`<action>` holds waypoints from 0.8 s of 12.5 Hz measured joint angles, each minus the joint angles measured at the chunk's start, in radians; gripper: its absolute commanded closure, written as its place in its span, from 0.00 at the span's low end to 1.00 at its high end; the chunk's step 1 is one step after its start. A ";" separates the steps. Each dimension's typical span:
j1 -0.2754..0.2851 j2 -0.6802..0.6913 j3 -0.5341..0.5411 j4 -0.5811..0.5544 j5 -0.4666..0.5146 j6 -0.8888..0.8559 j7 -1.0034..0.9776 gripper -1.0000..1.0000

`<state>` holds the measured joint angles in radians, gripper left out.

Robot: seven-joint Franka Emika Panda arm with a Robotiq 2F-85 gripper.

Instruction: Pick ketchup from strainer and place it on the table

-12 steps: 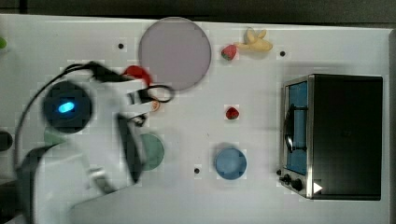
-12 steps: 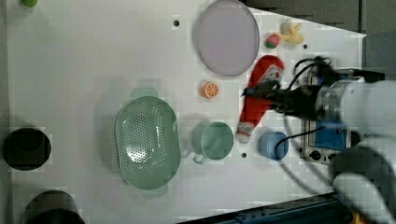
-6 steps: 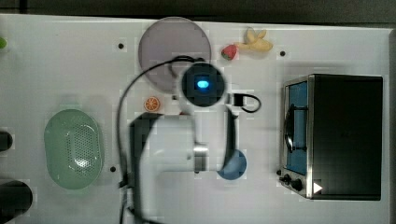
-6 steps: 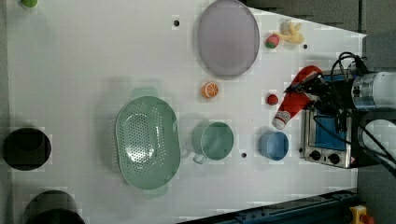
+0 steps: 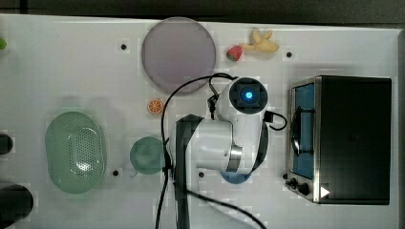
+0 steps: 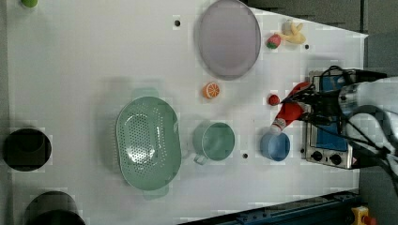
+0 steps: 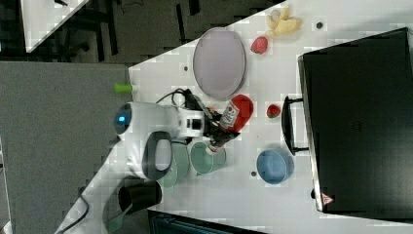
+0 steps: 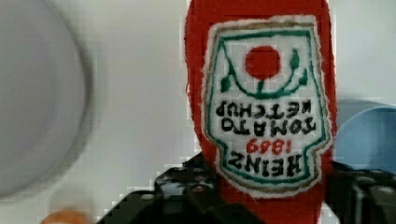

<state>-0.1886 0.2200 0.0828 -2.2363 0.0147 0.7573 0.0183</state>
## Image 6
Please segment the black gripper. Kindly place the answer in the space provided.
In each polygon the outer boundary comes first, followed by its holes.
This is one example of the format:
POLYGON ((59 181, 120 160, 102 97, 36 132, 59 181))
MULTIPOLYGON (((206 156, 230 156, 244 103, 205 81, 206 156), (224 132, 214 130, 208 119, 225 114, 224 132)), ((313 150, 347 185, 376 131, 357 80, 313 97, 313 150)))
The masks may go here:
POLYGON ((340 91, 316 92, 313 89, 301 92, 300 101, 310 106, 300 120, 311 124, 332 124, 340 115, 339 106, 340 91))

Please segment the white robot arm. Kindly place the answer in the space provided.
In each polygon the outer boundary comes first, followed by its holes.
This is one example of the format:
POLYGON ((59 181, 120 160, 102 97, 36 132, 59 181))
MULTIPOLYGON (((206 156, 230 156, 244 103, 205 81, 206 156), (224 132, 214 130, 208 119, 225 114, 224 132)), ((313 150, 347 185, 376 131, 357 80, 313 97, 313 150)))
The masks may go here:
POLYGON ((311 112, 302 118, 320 129, 328 125, 329 117, 340 117, 361 136, 353 138, 348 134, 331 133, 344 138, 362 156, 372 159, 377 165, 397 178, 397 78, 379 79, 374 82, 358 82, 346 85, 340 90, 317 92, 311 84, 292 96, 296 102, 309 105, 311 112), (357 114, 369 114, 378 123, 384 139, 393 147, 378 146, 370 136, 350 121, 357 114))

